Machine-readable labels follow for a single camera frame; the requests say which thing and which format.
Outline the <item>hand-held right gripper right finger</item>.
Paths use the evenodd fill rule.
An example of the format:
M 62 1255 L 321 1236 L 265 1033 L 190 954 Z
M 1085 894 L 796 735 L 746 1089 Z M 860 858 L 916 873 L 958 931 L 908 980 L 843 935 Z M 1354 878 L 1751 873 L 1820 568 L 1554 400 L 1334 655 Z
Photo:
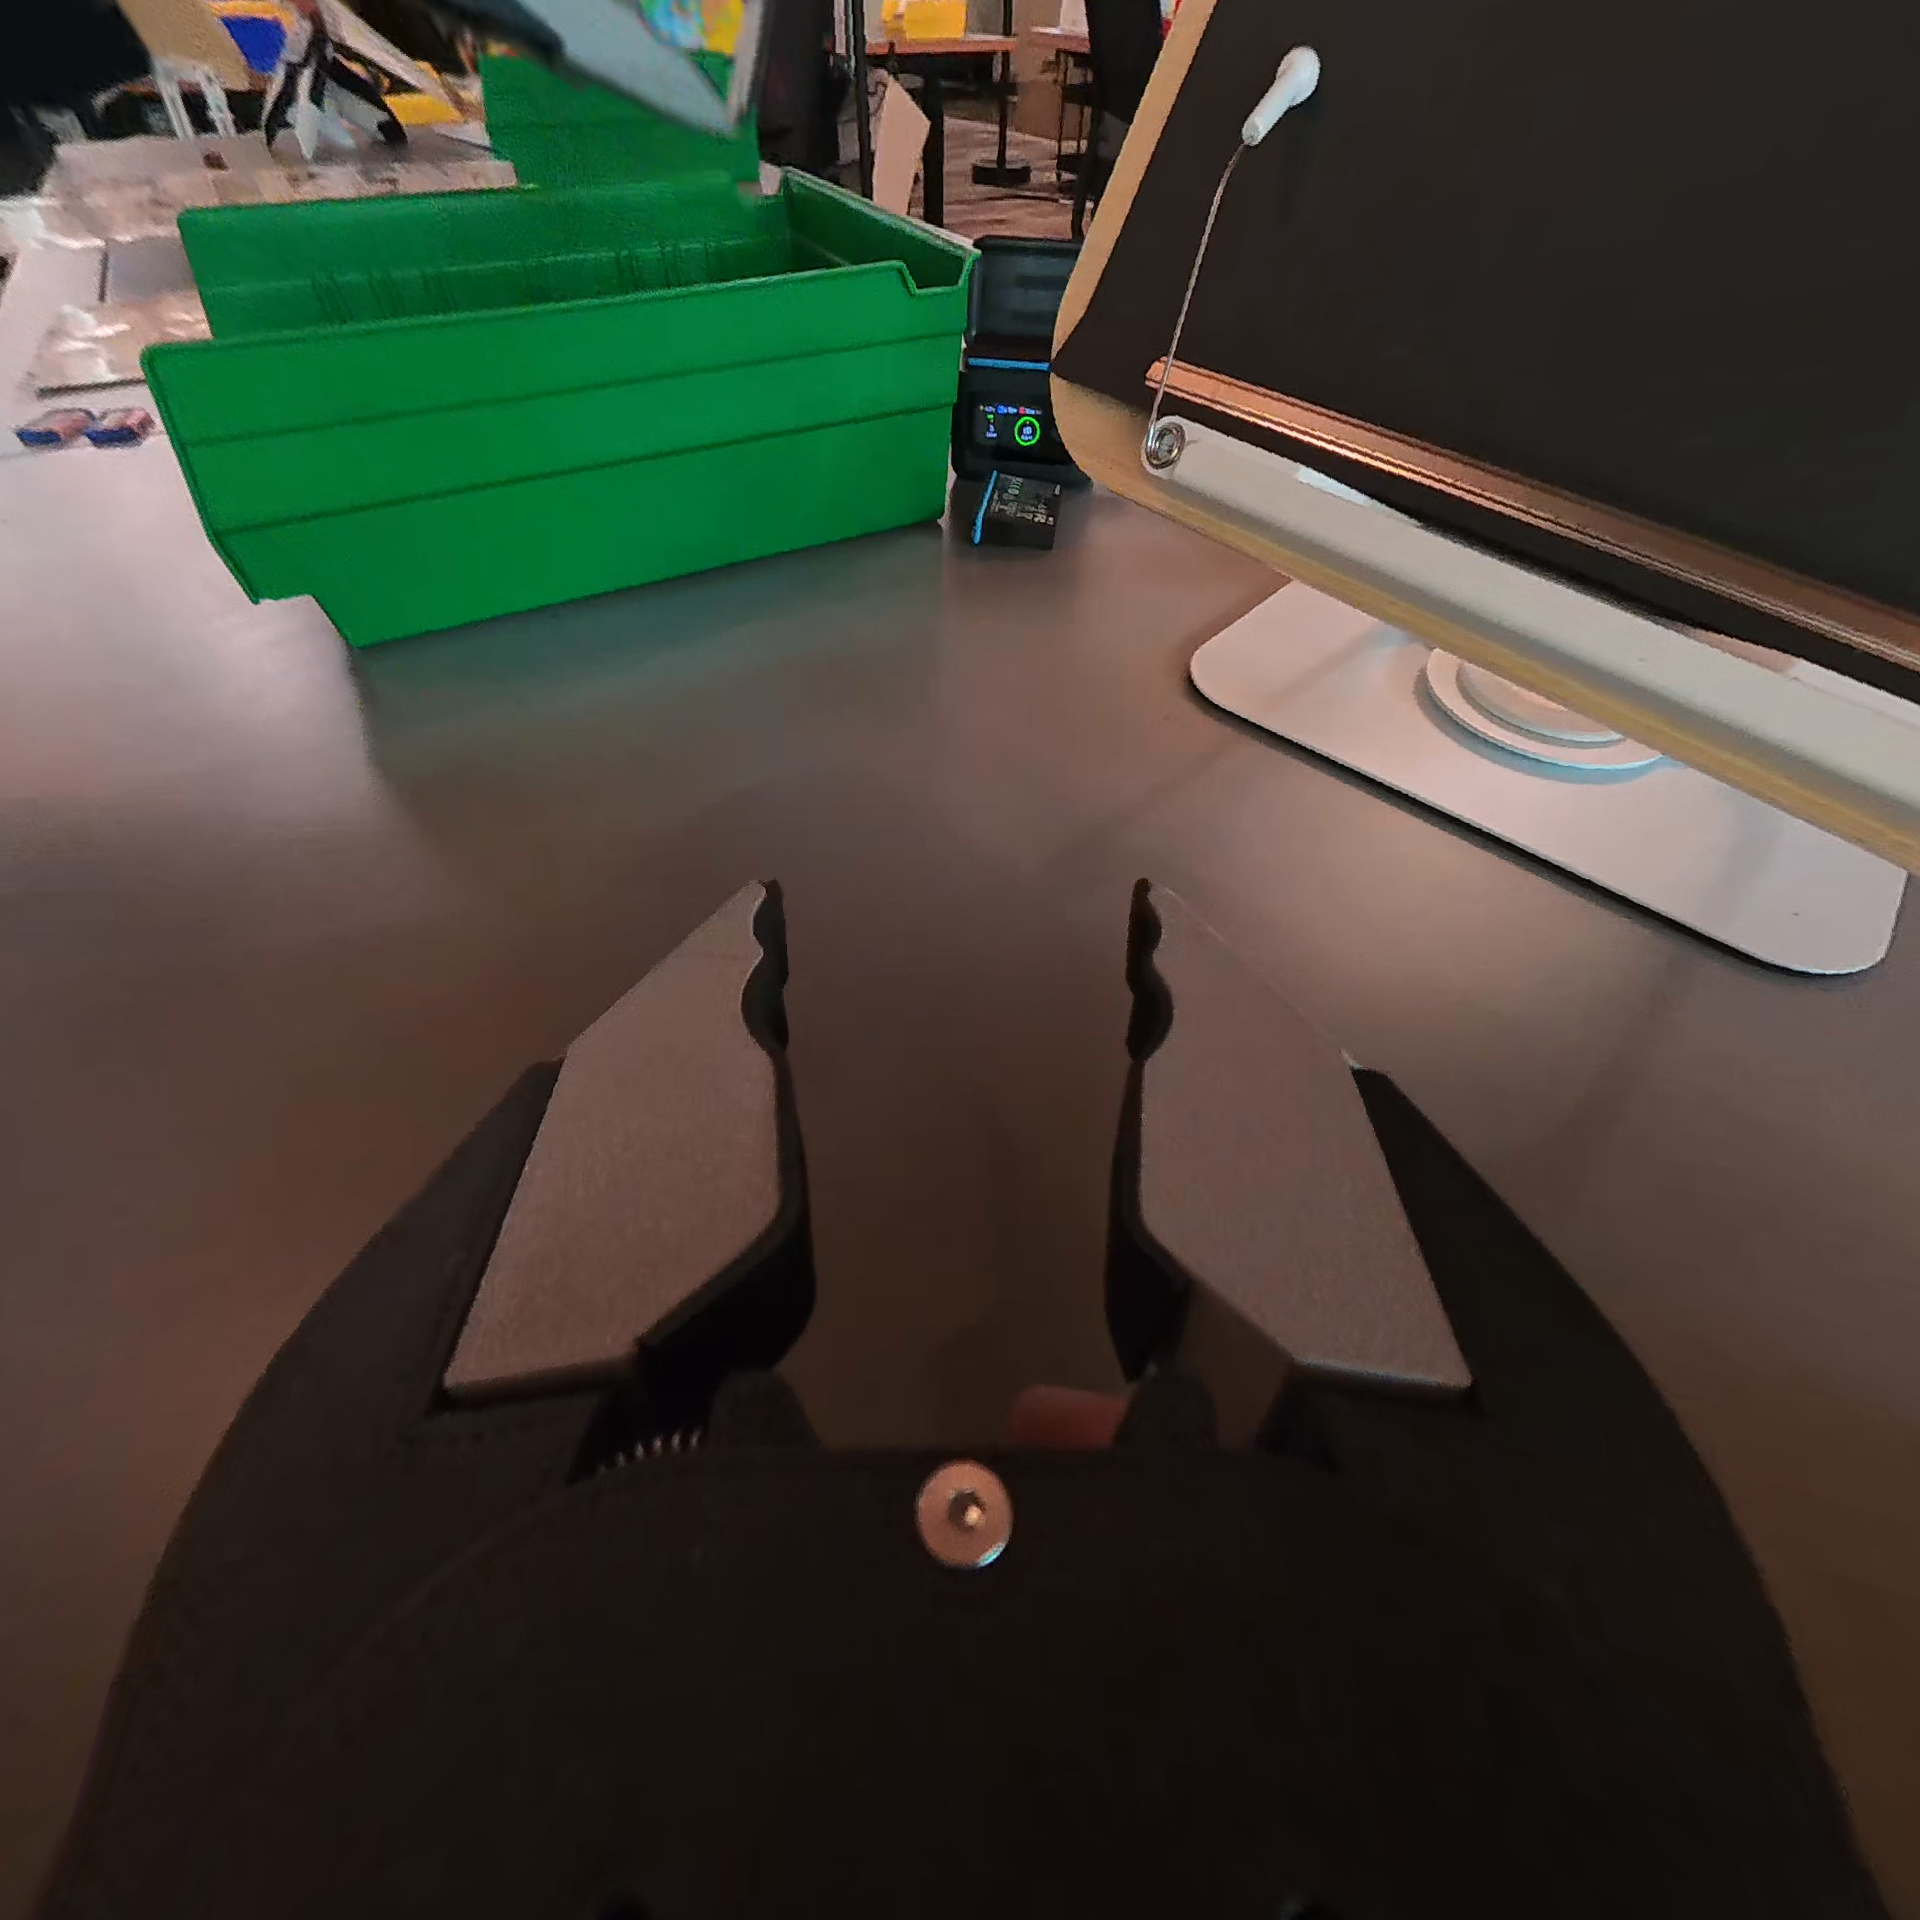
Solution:
M 1271 1443 L 1315 1385 L 1455 1406 L 1472 1371 L 1347 1055 L 1178 894 L 1125 920 L 1105 1321 L 1131 1382 Z

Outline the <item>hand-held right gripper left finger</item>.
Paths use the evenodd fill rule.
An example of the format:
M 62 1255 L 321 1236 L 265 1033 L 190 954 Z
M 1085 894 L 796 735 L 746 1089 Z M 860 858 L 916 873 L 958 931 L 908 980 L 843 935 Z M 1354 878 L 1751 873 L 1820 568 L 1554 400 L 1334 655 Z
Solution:
M 567 1047 L 442 1389 L 488 1402 L 769 1369 L 813 1301 L 781 891 L 752 880 Z

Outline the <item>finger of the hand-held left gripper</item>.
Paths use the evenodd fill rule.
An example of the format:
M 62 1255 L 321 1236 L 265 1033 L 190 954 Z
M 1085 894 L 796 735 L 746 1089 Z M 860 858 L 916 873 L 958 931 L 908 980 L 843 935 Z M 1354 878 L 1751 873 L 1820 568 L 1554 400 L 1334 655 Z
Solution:
M 773 2 L 739 2 L 731 40 L 731 176 L 752 200 L 764 200 L 769 193 L 762 179 L 756 109 L 766 80 L 773 8 Z
M 636 2 L 428 2 L 428 10 L 557 73 L 657 109 L 679 125 L 731 132 L 731 61 L 661 43 Z

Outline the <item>large green plastic bin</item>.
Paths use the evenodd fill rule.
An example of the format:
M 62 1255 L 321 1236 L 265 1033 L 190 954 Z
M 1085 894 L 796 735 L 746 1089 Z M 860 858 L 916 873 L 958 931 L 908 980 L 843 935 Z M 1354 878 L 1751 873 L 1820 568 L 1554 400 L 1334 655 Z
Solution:
M 141 372 L 255 602 L 348 646 L 932 521 L 976 253 L 783 172 L 190 207 Z

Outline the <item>small green plastic bin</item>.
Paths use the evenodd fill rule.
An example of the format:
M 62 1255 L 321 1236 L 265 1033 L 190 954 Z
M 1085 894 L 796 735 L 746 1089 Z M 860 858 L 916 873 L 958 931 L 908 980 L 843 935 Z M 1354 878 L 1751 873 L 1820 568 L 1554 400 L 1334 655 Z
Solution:
M 729 134 L 687 129 L 519 54 L 483 54 L 478 82 L 493 154 L 521 186 L 760 181 L 752 116 Z

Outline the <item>wooden desk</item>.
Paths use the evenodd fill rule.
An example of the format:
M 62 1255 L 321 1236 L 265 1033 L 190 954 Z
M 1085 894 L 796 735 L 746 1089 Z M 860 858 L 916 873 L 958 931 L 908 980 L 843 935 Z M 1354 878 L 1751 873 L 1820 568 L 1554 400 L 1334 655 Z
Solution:
M 1017 132 L 1017 40 L 910 35 L 902 13 L 881 8 L 864 23 L 864 57 L 851 31 L 839 8 L 822 172 L 932 227 L 985 233 L 1033 184 L 1033 144 Z

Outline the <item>black power bank with display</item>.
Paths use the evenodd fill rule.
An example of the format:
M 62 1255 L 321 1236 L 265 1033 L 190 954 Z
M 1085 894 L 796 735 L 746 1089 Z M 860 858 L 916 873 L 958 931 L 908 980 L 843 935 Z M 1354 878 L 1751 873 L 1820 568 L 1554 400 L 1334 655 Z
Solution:
M 949 468 L 968 483 L 1023 476 L 1083 484 L 1049 400 L 1049 358 L 964 349 L 949 421 Z

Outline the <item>small black box blue edge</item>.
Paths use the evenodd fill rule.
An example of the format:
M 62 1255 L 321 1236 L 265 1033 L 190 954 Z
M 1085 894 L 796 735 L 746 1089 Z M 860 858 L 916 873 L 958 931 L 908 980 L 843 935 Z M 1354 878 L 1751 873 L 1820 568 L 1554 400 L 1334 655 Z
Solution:
M 953 476 L 945 539 L 953 547 L 1009 553 L 1047 553 L 1056 547 L 1063 505 L 1072 492 L 1052 477 L 989 471 Z

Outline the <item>silver foil sheet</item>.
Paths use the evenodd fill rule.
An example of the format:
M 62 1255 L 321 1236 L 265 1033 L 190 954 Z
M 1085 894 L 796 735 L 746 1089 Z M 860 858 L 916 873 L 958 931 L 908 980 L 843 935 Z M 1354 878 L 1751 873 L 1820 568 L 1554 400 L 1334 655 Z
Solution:
M 141 380 L 141 357 L 162 343 L 211 338 L 196 291 L 165 291 L 129 301 L 65 304 L 29 358 L 35 394 L 73 394 Z

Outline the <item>black wooden book stand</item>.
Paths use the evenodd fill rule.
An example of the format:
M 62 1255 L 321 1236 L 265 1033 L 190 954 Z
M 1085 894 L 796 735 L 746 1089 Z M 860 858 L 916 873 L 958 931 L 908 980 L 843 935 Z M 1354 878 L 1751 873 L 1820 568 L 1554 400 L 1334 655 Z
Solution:
M 1213 186 L 1294 45 L 1315 93 Z M 1278 566 L 1194 693 L 1783 972 L 1914 876 L 1914 5 L 1183 5 L 1069 451 Z

